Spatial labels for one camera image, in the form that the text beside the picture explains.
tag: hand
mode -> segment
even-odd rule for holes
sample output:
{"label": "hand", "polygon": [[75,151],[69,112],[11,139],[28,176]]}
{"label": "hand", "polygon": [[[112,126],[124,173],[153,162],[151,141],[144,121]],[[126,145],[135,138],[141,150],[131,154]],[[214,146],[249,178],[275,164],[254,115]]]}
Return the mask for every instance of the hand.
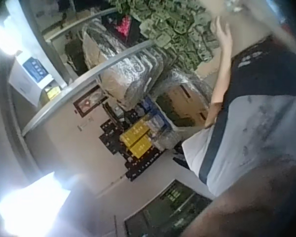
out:
{"label": "hand", "polygon": [[222,29],[221,17],[218,16],[215,19],[215,30],[218,41],[221,45],[222,52],[230,54],[232,53],[232,36],[230,32],[229,23],[226,23],[225,30]]}

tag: man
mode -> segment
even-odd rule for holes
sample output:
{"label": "man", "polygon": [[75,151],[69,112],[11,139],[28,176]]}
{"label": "man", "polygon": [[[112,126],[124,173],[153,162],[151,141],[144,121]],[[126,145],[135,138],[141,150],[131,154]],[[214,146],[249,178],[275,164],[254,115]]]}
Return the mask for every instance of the man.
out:
{"label": "man", "polygon": [[296,198],[296,55],[265,40],[231,62],[229,25],[215,26],[217,83],[205,129],[183,150],[217,199],[183,236],[255,236]]}

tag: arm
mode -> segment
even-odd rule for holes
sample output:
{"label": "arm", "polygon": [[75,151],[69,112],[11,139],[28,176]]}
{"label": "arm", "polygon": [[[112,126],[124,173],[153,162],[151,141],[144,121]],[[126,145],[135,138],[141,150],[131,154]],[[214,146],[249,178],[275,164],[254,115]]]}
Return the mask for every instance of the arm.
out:
{"label": "arm", "polygon": [[213,91],[208,116],[205,121],[205,127],[209,127],[215,122],[219,111],[222,107],[223,96],[226,93],[230,83],[231,53],[232,53],[232,37],[229,24],[226,24],[225,32],[222,30],[220,17],[216,19],[216,34],[219,39],[222,54],[218,78]]}

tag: bright light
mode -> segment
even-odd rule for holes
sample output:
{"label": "bright light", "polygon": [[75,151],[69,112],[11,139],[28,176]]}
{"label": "bright light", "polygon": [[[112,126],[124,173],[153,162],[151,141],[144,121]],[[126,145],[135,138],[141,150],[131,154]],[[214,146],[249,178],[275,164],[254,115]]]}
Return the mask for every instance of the bright light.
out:
{"label": "bright light", "polygon": [[14,55],[22,47],[0,26],[0,48],[9,55]]}
{"label": "bright light", "polygon": [[0,202],[5,229],[19,237],[44,237],[70,191],[64,190],[54,172]]}

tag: pile of green packages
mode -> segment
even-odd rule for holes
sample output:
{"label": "pile of green packages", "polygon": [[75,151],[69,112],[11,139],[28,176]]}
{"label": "pile of green packages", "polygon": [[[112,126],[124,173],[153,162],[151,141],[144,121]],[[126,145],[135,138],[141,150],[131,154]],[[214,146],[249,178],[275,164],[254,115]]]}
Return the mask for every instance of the pile of green packages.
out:
{"label": "pile of green packages", "polygon": [[210,30],[212,17],[200,0],[109,0],[118,12],[141,22],[142,35],[176,55],[176,64],[196,70],[201,62],[213,58],[219,47]]}

